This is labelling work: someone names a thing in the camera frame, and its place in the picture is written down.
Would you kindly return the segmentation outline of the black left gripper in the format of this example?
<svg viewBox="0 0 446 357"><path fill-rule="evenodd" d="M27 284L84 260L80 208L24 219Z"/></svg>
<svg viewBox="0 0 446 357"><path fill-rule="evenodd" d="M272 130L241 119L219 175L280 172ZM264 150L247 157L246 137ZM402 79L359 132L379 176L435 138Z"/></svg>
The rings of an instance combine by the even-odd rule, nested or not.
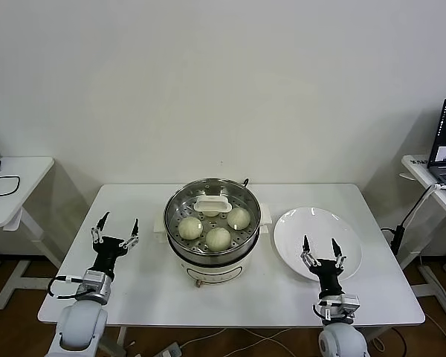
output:
<svg viewBox="0 0 446 357"><path fill-rule="evenodd" d="M106 212L91 228L91 238L93 241L93 249L97 253L91 270L99 271L105 275L114 275L114 266L118 257L127 254L127 248L133 248L138 244L138 219L135 219L131 236L127 241L114 237L103 237L102 232L109 216Z"/></svg>

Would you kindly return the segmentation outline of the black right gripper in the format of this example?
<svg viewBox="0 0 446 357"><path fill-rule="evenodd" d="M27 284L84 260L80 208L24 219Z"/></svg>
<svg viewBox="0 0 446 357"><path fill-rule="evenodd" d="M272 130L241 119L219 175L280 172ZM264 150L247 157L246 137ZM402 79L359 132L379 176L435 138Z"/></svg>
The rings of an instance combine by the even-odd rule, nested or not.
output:
<svg viewBox="0 0 446 357"><path fill-rule="evenodd" d="M308 237L305 235L303 238L303 252L300 257L308 270L318 277L320 284L320 298L325 298L329 295L341 295L344 293L339 284L338 277L343 272L343 263L346 257L343 255L341 248L335 239L332 239L332 248L335 260L318 260L311 254Z"/></svg>

